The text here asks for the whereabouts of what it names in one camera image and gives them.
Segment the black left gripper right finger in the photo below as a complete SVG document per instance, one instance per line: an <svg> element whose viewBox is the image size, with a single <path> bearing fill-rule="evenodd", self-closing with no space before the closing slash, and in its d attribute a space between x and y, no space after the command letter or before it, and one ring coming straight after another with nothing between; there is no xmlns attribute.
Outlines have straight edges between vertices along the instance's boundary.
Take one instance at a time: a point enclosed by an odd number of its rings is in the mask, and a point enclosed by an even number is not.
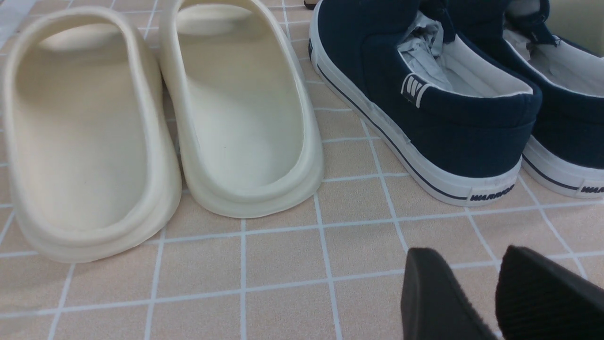
<svg viewBox="0 0 604 340"><path fill-rule="evenodd" d="M507 340L601 340L604 291L524 246L502 258L495 314Z"/></svg>

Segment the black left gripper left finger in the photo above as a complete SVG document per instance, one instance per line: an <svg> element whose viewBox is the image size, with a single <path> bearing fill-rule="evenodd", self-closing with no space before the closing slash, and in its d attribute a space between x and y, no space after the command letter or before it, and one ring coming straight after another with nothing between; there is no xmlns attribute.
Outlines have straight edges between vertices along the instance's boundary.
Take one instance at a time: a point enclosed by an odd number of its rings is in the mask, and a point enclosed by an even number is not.
<svg viewBox="0 0 604 340"><path fill-rule="evenodd" d="M401 295L404 340L494 340L451 267L434 249L410 248Z"/></svg>

